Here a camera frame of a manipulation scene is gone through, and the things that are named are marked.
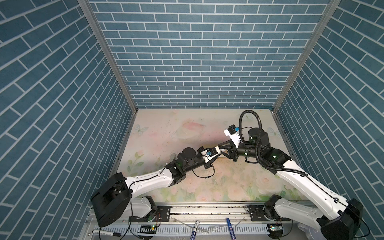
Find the aluminium left corner post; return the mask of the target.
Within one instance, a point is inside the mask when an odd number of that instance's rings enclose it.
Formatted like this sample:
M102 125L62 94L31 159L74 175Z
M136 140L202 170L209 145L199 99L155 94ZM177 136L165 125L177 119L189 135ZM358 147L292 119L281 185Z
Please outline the aluminium left corner post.
M100 47L101 47L101 50L103 51L106 59L107 59L107 62L108 64L110 65L111 67L111 70L112 72L114 73L114 76L116 77L116 80L119 84L119 86L121 87L125 97L126 97L126 100L130 106L130 108L132 109L133 113L136 114L138 109L136 107L136 104L133 100L133 98L131 97L130 93L129 93L129 90L127 88L127 85L123 79L123 76L121 74L121 71L117 65L117 62L113 56L113 53L108 45L108 42L103 34L103 31L98 23L98 20L96 18L96 15L91 7L91 4L89 1L86 1L86 0L79 0L79 5L95 35L95 38L97 39Z

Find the aluminium right corner post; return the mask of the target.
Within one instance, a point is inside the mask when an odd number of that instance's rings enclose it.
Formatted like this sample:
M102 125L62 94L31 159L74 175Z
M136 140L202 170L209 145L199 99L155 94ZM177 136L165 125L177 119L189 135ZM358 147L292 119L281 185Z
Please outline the aluminium right corner post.
M341 0L330 0L327 6L324 9L324 12L315 26L313 33L311 37L309 38L308 42L306 43L303 52L298 58L298 61L296 65L293 67L293 70L288 77L284 87L282 88L281 93L279 94L276 102L274 103L272 113L273 115L277 115L277 112L279 108L281 107L285 97L287 96L289 90L293 86L293 84L296 81L296 78L298 77L300 71L302 70L304 64L306 63L309 55L311 54L312 50L314 49L316 43L320 39L320 36L322 35L323 31L325 30L328 22L330 21L331 17L335 13L337 7L339 6Z

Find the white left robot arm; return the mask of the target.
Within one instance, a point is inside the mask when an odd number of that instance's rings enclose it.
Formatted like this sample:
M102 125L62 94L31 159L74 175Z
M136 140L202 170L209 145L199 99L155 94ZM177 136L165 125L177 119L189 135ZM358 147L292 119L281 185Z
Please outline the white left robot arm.
M201 166L212 167L220 154L219 147L200 148L197 152L185 148L161 170L136 177L125 177L122 173L112 175L91 196L98 226L109 226L123 215L152 218L157 211L155 202L150 196L139 196L177 185L186 179L187 172Z

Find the white-blue marker pen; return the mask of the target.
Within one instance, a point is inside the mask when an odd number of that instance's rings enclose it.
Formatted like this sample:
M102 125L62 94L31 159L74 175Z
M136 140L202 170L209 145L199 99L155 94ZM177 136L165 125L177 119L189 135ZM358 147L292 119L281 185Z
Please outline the white-blue marker pen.
M200 221L196 221L191 233L190 240L195 240L199 225L200 225Z

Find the brown paper envelope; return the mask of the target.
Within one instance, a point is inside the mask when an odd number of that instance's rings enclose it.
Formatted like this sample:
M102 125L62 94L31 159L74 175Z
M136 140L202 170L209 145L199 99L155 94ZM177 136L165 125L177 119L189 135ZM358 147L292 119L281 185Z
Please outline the brown paper envelope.
M228 158L226 158L226 157L224 157L224 156L219 156L216 160L217 160L217 161L218 161L218 160L231 161L232 159L228 159Z

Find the aluminium corner post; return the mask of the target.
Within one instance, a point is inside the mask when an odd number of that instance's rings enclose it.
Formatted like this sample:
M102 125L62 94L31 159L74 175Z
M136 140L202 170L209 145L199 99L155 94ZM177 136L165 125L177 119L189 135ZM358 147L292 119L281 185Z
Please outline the aluminium corner post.
M303 52L298 58L298 61L296 65L293 67L293 70L288 77L284 87L282 88L281 93L279 94L276 102L274 103L272 113L273 115L277 115L277 112L279 108L281 107L285 97L287 96L289 90L293 86L293 84L296 81L296 78L298 77L300 71L302 70L304 64L306 63L309 55L311 54L312 50L314 49L316 43L320 39L320 36L322 35L323 31L325 30L328 22L330 21L331 17L335 13L337 7L339 6L341 0L330 0L327 6L324 9L324 12L315 26L313 33L311 37L309 38L308 42L306 43Z
M79 5L95 35L95 38L97 39L100 47L101 47L101 50L103 51L106 59L107 59L107 62L108 64L110 65L111 67L111 70L112 72L114 73L114 76L116 77L116 80L119 84L119 86L121 87L125 97L126 97L126 100L130 106L130 108L132 109L133 113L136 114L138 109L136 107L136 104L133 100L133 98L131 97L130 93L129 93L129 90L127 88L127 85L123 79L123 76L121 74L121 71L117 65L117 62L113 56L113 53L108 45L108 42L103 34L103 31L98 23L98 20L96 18L96 15L91 7L91 4L89 1L86 1L86 0L79 0Z

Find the blue marker pen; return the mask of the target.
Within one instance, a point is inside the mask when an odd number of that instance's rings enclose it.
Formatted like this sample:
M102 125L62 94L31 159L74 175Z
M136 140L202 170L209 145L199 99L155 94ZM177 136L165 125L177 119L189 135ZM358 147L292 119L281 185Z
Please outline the blue marker pen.
M229 230L229 233L230 233L230 236L231 236L231 240L236 240L236 235L235 235L235 232L234 232L234 228L233 228L233 225L230 221L229 218L226 218L226 222L227 222L227 226L228 226L228 230Z

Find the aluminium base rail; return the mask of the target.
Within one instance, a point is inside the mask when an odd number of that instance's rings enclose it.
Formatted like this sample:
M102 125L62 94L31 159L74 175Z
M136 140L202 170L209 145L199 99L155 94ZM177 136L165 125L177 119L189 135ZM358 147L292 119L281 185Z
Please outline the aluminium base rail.
M258 202L210 204L159 204L157 218L145 222L124 215L107 227L99 228L91 214L81 240L189 240L200 221L196 240L230 240L229 218L237 240L323 240L325 237L307 225L287 218L268 220ZM121 233L121 237L93 234L93 230Z

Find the black marker pen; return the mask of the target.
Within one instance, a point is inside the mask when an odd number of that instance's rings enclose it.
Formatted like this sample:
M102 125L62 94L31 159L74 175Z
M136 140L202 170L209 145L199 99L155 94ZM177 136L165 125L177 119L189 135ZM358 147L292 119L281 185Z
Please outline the black marker pen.
M104 236L111 236L111 237L121 237L121 233L116 233L116 232L110 232L110 231L104 231L104 230L93 230L93 234L98 234L98 235L104 235Z

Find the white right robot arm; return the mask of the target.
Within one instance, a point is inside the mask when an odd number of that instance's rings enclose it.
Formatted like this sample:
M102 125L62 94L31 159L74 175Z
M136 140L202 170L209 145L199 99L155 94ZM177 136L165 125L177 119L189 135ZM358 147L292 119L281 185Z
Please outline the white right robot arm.
M258 146L257 129L251 129L249 141L243 141L240 129L234 125L224 131L229 141L219 144L217 151L227 150L227 158L236 161L239 156L255 158L258 164L275 176L285 180L307 197L314 205L310 208L273 195L264 203L265 217L271 221L287 218L307 225L327 240L356 238L363 222L364 207L356 199L346 199L333 192L306 173L283 151L270 145Z

